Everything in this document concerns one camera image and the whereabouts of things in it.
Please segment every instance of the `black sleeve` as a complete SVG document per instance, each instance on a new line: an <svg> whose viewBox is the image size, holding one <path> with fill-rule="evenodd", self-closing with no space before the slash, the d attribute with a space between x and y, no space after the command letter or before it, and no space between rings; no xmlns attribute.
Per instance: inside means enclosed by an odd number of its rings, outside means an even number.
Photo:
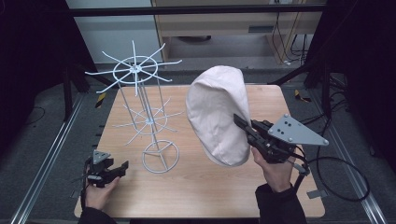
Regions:
<svg viewBox="0 0 396 224"><path fill-rule="evenodd" d="M86 207L81 213L78 224L117 224L108 214L97 209Z"/></svg>
<svg viewBox="0 0 396 224"><path fill-rule="evenodd" d="M304 210L293 186L285 191L273 193L269 185L261 185L256 189L256 199L261 224L306 223Z"/></svg>

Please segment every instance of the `white wall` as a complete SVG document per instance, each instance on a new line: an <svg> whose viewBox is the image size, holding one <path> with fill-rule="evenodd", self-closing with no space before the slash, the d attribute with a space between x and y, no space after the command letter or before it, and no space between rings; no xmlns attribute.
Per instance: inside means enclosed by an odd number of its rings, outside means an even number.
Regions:
<svg viewBox="0 0 396 224"><path fill-rule="evenodd" d="M151 7L150 0L66 0L70 8ZM150 56L160 47L154 16L75 17L95 63L116 63L134 55ZM162 62L160 52L153 56Z"/></svg>

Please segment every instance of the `white wire rack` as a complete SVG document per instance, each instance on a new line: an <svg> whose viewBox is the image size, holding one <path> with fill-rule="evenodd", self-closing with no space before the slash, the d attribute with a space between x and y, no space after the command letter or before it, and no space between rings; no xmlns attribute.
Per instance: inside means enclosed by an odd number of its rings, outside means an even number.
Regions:
<svg viewBox="0 0 396 224"><path fill-rule="evenodd" d="M183 112L179 112L172 115L167 115L165 113L165 106L170 101L170 98L164 103L163 102L163 94L161 92L161 84L160 80L165 82L171 82L172 79L165 79L158 76L158 66L160 65L168 65L168 64L176 64L181 63L181 60L174 63L157 63L152 57L160 52L165 44L150 56L136 56L135 48L134 48L134 41L132 41L133 45L133 52L134 55L132 57L126 58L124 60L118 60L114 57L109 56L108 54L104 53L108 58L118 62L113 70L105 71L105 72L98 72L98 73L89 73L86 72L87 75L90 76L100 76L100 75L107 75L112 74L115 81L111 85L107 86L102 91L97 91L97 93L103 93L108 91L110 88L118 85L120 88L120 93L122 95L124 101L124 107L128 111L132 122L115 125L115 127L124 127L124 126L133 126L136 130L136 134L125 144L131 144L139 134L142 135L149 135L151 137L151 144L149 144L142 152L142 162L145 168L155 174L161 174L168 172L172 168L174 168L177 164L179 158L179 150L175 143L169 140L158 140L156 134L162 131L163 129L169 130L171 132L176 132L177 130L171 129L167 127L167 121L170 117L182 114ZM157 86L159 90L159 97L161 98L161 106L160 107L151 107L149 103L149 97L146 92L145 82L151 78L157 78ZM134 97L139 97L141 103L141 110L135 111L133 110L127 101L127 95L122 90L121 84L124 85L134 85L135 92ZM167 160L164 157L165 151L174 150L176 153L175 160L168 164ZM158 162L163 167L159 169L158 164L149 164L147 162L147 156L154 156L158 158Z"/></svg>

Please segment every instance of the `wooden table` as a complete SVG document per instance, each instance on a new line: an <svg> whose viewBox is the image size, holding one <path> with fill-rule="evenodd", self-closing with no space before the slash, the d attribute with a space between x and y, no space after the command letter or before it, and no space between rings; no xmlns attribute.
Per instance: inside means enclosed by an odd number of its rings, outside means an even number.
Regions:
<svg viewBox="0 0 396 224"><path fill-rule="evenodd" d="M211 161L192 130L186 116L185 96L189 86L162 86L163 100L168 115L184 112L168 119L167 127L176 133L162 130L158 140L169 140L180 151L177 165L167 173L153 174L142 164L142 151L151 143L148 135L136 134L133 126L115 127L132 122L120 91L109 114L106 127L97 150L108 152L115 159L110 168L129 161L127 170L105 208L111 217L147 218L232 218L259 217L255 198L256 188L265 183L262 169L249 160L238 167L223 167ZM158 87L146 87L151 107L160 107ZM123 88L129 107L141 110L134 88ZM276 122L289 113L282 91L278 86L247 85L249 110L252 119ZM293 171L293 183L298 175ZM312 175L306 177L299 188L298 197L307 217L321 217L324 207L320 198L310 200L306 193L317 189ZM76 205L75 215L81 208Z"/></svg>

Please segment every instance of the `fabric hat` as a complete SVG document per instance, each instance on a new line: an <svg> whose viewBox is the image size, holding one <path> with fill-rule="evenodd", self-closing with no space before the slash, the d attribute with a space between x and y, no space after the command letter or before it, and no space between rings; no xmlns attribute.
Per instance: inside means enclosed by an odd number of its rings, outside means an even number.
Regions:
<svg viewBox="0 0 396 224"><path fill-rule="evenodd" d="M192 82L186 106L188 120L210 160L224 166L239 166L248 160L246 133L233 123L233 114L250 123L241 70L215 66L204 71Z"/></svg>

